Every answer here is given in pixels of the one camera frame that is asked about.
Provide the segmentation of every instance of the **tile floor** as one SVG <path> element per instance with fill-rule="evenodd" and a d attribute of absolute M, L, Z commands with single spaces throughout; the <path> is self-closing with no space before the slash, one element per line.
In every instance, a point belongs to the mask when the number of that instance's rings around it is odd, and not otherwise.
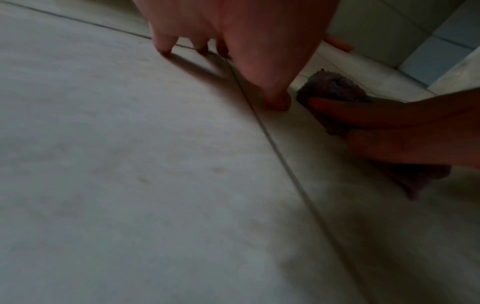
<path fill-rule="evenodd" d="M 479 173 L 407 201 L 302 107 L 143 36 L 127 1 L 0 3 L 2 303 L 479 302 Z M 433 96 L 326 44 L 291 93 L 320 68 Z"/>

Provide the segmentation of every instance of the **finger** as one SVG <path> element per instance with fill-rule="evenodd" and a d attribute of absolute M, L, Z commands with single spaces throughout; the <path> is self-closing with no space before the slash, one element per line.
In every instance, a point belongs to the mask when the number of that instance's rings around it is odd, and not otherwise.
<path fill-rule="evenodd" d="M 207 37 L 194 37 L 190 38 L 191 44 L 195 51 L 201 55 L 207 55 L 209 53 L 209 38 Z"/>
<path fill-rule="evenodd" d="M 162 56 L 165 57 L 170 55 L 179 38 L 156 31 L 151 26 L 151 24 L 149 24 L 148 26 L 150 27 L 150 34 L 153 46 L 155 47 L 157 52 L 159 52 Z"/>
<path fill-rule="evenodd" d="M 443 97 L 407 104 L 351 104 L 312 98 L 308 105 L 325 116 L 365 129 L 417 126 L 469 110 L 464 104 Z"/>
<path fill-rule="evenodd" d="M 216 40 L 216 52 L 225 59 L 229 59 L 229 49 L 225 40 L 217 39 Z"/>
<path fill-rule="evenodd" d="M 480 165 L 477 111 L 402 129 L 352 130 L 346 140 L 358 155 L 391 163 Z"/>

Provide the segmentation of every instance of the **purple cloth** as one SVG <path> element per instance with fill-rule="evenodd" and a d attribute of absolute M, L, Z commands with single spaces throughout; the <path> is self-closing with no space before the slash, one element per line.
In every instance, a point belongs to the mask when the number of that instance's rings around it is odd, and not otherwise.
<path fill-rule="evenodd" d="M 350 103 L 371 103 L 371 99 L 352 80 L 333 72 L 321 70 L 309 77 L 307 83 L 298 91 L 296 100 L 306 107 L 321 122 L 331 135 L 345 137 L 352 126 L 337 122 L 318 114 L 308 106 L 312 97 L 326 98 Z M 432 180 L 450 175 L 451 167 L 444 165 L 390 164 L 371 161 L 383 174 L 400 185 L 410 199 Z"/>

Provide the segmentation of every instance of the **pink skin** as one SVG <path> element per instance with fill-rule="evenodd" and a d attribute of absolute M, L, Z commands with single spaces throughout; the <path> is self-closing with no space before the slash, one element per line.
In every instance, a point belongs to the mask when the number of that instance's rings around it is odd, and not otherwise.
<path fill-rule="evenodd" d="M 290 83 L 325 34 L 339 0 L 134 0 L 150 25 L 153 45 L 168 56 L 179 37 L 200 54 L 216 39 L 265 102 L 287 110 Z"/>

